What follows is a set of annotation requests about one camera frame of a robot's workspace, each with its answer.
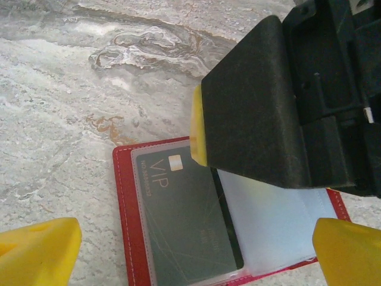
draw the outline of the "yellow rubber pad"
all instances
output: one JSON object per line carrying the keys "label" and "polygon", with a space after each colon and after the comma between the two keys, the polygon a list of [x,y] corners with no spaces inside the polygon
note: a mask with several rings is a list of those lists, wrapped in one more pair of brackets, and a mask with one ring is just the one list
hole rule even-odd
{"label": "yellow rubber pad", "polygon": [[314,248],[329,286],[381,285],[381,231],[338,219],[319,219]]}
{"label": "yellow rubber pad", "polygon": [[0,286],[67,286],[82,233],[61,218],[0,234]]}
{"label": "yellow rubber pad", "polygon": [[205,142],[204,111],[202,109],[201,86],[193,95],[192,117],[190,119],[190,153],[201,166],[207,166],[207,146]]}

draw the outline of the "marble surface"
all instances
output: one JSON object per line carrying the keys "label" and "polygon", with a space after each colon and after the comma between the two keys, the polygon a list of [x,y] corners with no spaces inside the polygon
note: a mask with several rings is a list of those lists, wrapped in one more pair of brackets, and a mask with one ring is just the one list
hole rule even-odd
{"label": "marble surface", "polygon": [[[0,1],[0,232],[83,231],[70,285],[127,285],[111,152],[188,134],[194,87],[291,0]],[[381,200],[344,195],[381,228]],[[318,264],[253,285],[326,285]]]}

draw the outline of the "black plastic mount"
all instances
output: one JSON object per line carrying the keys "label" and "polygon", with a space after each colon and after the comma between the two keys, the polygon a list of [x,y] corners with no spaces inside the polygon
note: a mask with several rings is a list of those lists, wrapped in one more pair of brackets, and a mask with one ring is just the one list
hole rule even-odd
{"label": "black plastic mount", "polygon": [[202,80],[208,164],[381,197],[380,3],[310,0],[249,32]]}

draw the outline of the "red card holder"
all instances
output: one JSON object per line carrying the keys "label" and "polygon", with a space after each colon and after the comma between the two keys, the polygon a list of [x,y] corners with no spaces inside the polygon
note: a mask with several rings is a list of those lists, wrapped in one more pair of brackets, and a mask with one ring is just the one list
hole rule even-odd
{"label": "red card holder", "polygon": [[[124,253],[126,257],[127,276],[130,286],[149,286],[152,276],[148,266],[143,226],[140,220],[138,195],[136,192],[136,182],[133,173],[133,162],[131,152],[135,149],[168,144],[188,140],[188,137],[149,142],[144,144],[120,146],[114,149],[114,170],[117,186],[118,202],[120,209],[121,227],[123,232]],[[335,209],[338,219],[350,221],[348,212],[342,201],[340,193],[331,189],[327,190],[332,206]],[[268,273],[261,276],[244,275],[233,278],[231,281],[224,281],[223,286],[238,286],[261,279],[272,274],[283,272],[305,266],[316,262],[312,259],[284,268],[280,271]]]}

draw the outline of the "card chip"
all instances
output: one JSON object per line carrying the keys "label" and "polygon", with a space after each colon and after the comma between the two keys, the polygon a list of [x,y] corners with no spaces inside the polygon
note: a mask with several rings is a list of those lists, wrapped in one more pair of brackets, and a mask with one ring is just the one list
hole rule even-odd
{"label": "card chip", "polygon": [[169,156],[168,160],[169,160],[169,166],[171,167],[172,172],[183,169],[183,162],[181,161],[180,155]]}

